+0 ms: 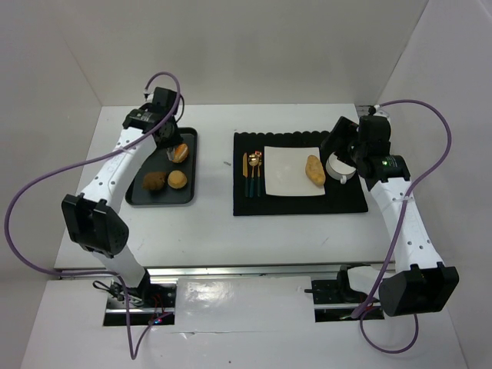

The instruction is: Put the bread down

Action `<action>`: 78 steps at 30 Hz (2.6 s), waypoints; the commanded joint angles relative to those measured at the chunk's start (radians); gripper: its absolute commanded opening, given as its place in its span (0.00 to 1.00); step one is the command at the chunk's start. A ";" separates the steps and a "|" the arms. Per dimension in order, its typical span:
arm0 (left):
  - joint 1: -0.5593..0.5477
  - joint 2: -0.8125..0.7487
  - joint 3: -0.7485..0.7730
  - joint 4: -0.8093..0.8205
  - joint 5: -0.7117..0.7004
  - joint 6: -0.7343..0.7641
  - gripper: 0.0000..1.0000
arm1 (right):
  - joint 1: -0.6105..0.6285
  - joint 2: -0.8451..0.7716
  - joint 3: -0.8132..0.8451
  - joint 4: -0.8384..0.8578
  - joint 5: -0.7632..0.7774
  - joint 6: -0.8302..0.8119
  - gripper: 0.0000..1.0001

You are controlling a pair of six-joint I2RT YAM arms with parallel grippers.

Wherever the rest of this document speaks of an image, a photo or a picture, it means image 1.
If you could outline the long golden bread loaf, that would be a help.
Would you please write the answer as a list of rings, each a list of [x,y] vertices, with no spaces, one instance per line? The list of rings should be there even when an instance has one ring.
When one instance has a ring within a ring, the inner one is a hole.
[[[310,181],[317,187],[323,187],[326,181],[326,175],[324,173],[324,167],[320,159],[315,155],[309,155],[307,157],[305,165],[305,174]]]

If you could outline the metal tongs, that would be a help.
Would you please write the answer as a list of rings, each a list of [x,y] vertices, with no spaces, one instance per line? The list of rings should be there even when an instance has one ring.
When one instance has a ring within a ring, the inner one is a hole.
[[[172,147],[166,148],[166,155],[167,155],[169,161],[174,160],[176,149],[177,149],[177,146],[172,146]]]

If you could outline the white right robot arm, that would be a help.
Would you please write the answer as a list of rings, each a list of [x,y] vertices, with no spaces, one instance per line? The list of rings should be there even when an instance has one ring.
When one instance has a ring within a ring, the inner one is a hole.
[[[390,153],[387,118],[365,115],[359,122],[338,119],[321,143],[329,159],[355,168],[376,201],[391,236],[384,261],[394,273],[368,265],[344,266],[339,275],[351,292],[365,294],[365,305],[380,302],[390,317],[441,311],[459,282],[457,269],[447,266],[424,226],[405,160]]]

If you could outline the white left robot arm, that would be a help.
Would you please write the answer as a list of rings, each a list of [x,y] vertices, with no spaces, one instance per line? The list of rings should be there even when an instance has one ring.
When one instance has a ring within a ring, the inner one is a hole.
[[[156,88],[151,100],[126,116],[111,157],[78,195],[61,203],[70,239],[97,258],[122,284],[141,297],[150,284],[148,272],[128,247],[129,228],[119,211],[128,187],[157,148],[179,145],[175,115],[181,96]]]

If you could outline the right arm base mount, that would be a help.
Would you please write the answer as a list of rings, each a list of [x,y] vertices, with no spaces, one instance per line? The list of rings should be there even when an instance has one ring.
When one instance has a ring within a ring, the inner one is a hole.
[[[352,321],[351,312],[367,295],[349,285],[348,266],[342,265],[334,277],[314,279],[304,293],[312,296],[316,323]]]

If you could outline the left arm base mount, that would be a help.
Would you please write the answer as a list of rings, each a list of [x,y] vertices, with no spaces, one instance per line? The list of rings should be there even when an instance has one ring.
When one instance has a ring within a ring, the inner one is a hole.
[[[105,327],[123,327],[126,325],[126,300],[123,290],[115,282],[94,281],[94,289],[107,294]],[[175,302],[177,284],[175,282],[152,284],[150,294],[143,300],[129,295],[129,314],[131,326],[170,326],[175,324]]]

